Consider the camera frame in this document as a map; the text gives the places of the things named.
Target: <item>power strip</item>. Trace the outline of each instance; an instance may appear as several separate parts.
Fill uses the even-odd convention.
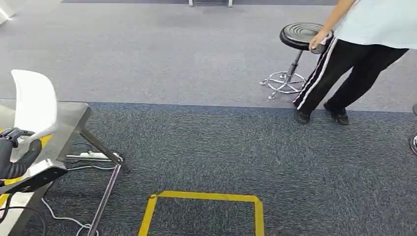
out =
[[[116,152],[113,154],[120,158],[120,155]],[[111,161],[106,155],[101,152],[81,152],[80,155],[67,155],[66,160],[82,160],[82,161]]]

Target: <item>black track pants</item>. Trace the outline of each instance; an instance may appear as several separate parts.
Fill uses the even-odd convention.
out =
[[[336,110],[346,108],[372,87],[381,71],[407,51],[377,44],[359,45],[333,38],[293,103],[303,113],[311,113],[336,81],[353,67],[349,77],[328,101]]]

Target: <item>floor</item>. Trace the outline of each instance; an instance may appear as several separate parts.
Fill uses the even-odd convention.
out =
[[[294,96],[269,101],[271,91],[259,86],[296,56],[278,33],[323,22],[330,9],[27,0],[0,26],[0,82],[11,88],[1,96],[15,96],[9,71],[19,68],[51,78],[61,100],[288,108]],[[411,112],[416,56],[408,52],[349,109]],[[307,77],[316,60],[305,53],[299,74]]]
[[[288,108],[90,105],[89,130],[133,169],[120,174],[100,236],[138,235],[148,198],[163,190],[256,195],[266,236],[417,236],[413,113],[350,112],[342,126],[318,111],[303,126]],[[70,172],[45,199],[56,215],[91,222],[110,174]],[[48,236],[76,234],[76,224],[39,209]],[[148,235],[253,236],[253,225],[251,203],[160,198]],[[25,236],[40,232],[33,217]]]
[[[408,148],[417,129],[416,51],[348,108],[348,127],[324,111],[300,127],[291,118],[294,95],[271,101],[271,90],[259,85],[296,56],[279,40],[282,27],[322,23],[335,0],[236,0],[233,8],[7,1],[17,15],[0,25],[0,98],[15,98],[12,69],[47,75],[60,100],[91,103],[89,127],[135,166],[121,178],[100,236],[137,235],[147,197],[164,189],[255,194],[265,203],[267,236],[282,227],[297,236],[416,235],[417,163]],[[304,53],[298,73],[307,77],[316,60]],[[79,173],[46,199],[54,209],[65,206],[60,215],[87,223],[109,173]],[[95,187],[60,187],[88,186],[93,177]],[[49,235],[77,232],[40,210],[52,222]],[[162,201],[149,235],[253,235],[252,212],[249,205]],[[27,235],[39,234],[36,221]]]

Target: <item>yellow surface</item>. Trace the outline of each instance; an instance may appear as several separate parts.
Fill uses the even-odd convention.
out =
[[[46,143],[51,139],[51,137],[52,137],[52,135],[48,135],[48,136],[45,136],[45,137],[40,139],[41,142],[42,142],[42,147],[44,147],[46,145]],[[14,179],[5,179],[4,184],[8,185],[8,184],[16,183],[16,182],[20,181],[21,179],[22,179],[22,177],[14,178]],[[0,208],[6,202],[8,197],[9,197],[8,194],[0,195]]]
[[[252,202],[255,205],[255,236],[264,236],[264,207],[262,202],[253,195],[234,195],[220,193],[197,193],[197,192],[178,192],[163,191],[160,194],[151,195],[148,205],[139,229],[138,236],[147,236],[153,212],[155,211],[156,201],[160,197],[165,198],[186,198],[186,199],[203,199],[235,202]]]

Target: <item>person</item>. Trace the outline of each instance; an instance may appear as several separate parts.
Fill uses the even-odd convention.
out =
[[[417,0],[338,0],[310,49],[326,39],[313,73],[293,101],[295,119],[308,123],[336,81],[352,72],[324,107],[339,124],[349,124],[346,107],[374,84],[379,74],[409,49],[417,49]]]

